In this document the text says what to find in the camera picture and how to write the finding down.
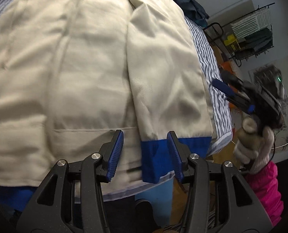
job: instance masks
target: white cable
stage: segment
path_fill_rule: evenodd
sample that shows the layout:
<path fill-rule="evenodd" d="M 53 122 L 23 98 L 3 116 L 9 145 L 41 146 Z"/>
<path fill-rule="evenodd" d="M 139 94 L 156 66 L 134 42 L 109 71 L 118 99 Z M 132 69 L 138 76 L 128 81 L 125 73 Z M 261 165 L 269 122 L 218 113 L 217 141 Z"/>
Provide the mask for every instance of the white cable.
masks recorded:
<path fill-rule="evenodd" d="M 286 144 L 283 144 L 283 145 L 281 145 L 281 146 L 278 146 L 278 147 L 276 147 L 276 149 L 277 149 L 277 148 L 280 148 L 280 147 L 283 147 L 283 146 L 286 146 L 286 145 L 288 145 L 288 143 L 286 143 Z"/>

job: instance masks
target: person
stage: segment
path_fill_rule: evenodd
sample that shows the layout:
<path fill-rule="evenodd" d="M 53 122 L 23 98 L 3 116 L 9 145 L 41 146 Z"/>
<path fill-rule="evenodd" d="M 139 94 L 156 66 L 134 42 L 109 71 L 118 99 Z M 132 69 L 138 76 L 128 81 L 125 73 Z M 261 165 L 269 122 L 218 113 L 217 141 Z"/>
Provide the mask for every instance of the person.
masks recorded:
<path fill-rule="evenodd" d="M 262 137 L 257 135 L 256 122 L 251 117 L 246 117 L 242 129 L 238 131 L 238 139 L 234 156 L 242 165 L 250 166 L 249 173 L 244 178 L 269 215 L 272 225 L 276 226 L 281 220 L 281 215 L 288 210 L 288 194 L 285 191 L 288 187 L 284 181 L 283 185 L 278 185 L 278 169 L 285 172 L 286 164 L 281 162 L 278 167 L 269 159 L 274 144 L 274 133 L 266 126 L 262 131 Z M 282 200 L 287 201 L 286 208 Z"/>

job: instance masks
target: blue fabric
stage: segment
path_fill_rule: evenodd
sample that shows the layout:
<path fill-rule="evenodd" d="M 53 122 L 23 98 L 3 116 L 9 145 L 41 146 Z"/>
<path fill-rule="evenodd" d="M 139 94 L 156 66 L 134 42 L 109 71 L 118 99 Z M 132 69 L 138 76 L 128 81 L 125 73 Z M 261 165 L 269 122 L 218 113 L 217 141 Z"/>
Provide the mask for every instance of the blue fabric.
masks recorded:
<path fill-rule="evenodd" d="M 170 224 L 172 199 L 173 199 L 173 178 L 157 185 L 151 189 L 135 195 L 135 200 L 149 200 L 153 207 L 154 219 L 162 228 Z"/>
<path fill-rule="evenodd" d="M 182 9 L 184 15 L 201 27 L 207 27 L 209 15 L 195 0 L 173 0 Z"/>
<path fill-rule="evenodd" d="M 23 211 L 37 187 L 2 187 L 0 186 L 0 203 L 13 209 Z"/>
<path fill-rule="evenodd" d="M 192 153 L 205 158 L 211 144 L 211 137 L 179 138 L 188 145 Z M 158 183 L 160 177 L 174 170 L 167 146 L 167 140 L 141 142 L 142 179 L 144 182 Z"/>

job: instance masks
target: black cable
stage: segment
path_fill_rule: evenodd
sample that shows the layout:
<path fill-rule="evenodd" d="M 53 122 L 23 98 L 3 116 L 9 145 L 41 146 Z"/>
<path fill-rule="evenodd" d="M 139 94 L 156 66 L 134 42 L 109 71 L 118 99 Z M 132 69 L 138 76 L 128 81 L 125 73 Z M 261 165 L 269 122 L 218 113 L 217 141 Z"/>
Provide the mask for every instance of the black cable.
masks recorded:
<path fill-rule="evenodd" d="M 274 157 L 274 154 L 275 154 L 275 142 L 273 143 L 273 154 L 272 154 L 272 157 L 271 157 L 270 161 L 272 161 L 272 159 Z"/>
<path fill-rule="evenodd" d="M 179 223 L 165 226 L 163 229 L 163 232 L 167 232 L 169 230 L 181 231 L 184 213 L 183 213 L 182 217 L 180 218 Z"/>

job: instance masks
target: dark blue blanket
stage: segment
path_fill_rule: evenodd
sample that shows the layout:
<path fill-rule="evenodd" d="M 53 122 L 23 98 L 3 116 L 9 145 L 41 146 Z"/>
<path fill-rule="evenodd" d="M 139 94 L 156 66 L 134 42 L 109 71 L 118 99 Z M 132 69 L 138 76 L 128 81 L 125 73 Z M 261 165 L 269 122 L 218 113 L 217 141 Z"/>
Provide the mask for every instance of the dark blue blanket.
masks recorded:
<path fill-rule="evenodd" d="M 209 15 L 195 0 L 173 0 L 182 9 L 184 15 L 201 27 L 206 27 Z"/>

